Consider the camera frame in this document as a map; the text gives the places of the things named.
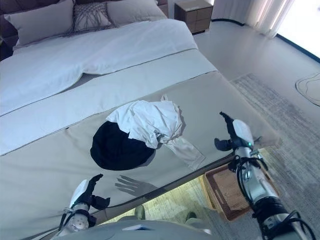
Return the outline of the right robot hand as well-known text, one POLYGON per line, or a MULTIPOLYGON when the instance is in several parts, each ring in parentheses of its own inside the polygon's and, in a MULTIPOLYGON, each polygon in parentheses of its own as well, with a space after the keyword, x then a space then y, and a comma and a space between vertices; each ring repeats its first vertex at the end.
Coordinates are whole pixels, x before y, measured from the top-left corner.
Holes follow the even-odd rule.
POLYGON ((214 139, 214 146, 219 151, 235 151, 238 148, 254 149, 254 140, 249 126, 239 119, 233 119, 224 112, 219 113, 225 120, 230 139, 214 139))

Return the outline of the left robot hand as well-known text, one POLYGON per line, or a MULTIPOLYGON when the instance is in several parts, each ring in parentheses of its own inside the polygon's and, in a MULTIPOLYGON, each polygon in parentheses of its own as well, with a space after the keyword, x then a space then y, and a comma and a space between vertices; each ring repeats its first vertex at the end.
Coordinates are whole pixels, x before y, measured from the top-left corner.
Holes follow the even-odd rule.
POLYGON ((103 176, 103 174, 98 174, 92 177, 90 180, 83 180, 73 192, 69 203, 69 208, 72 209, 78 205, 86 205, 88 209, 90 209, 91 207, 96 210, 106 209, 110 204, 111 198, 103 198, 97 195, 93 195, 96 183, 103 176))

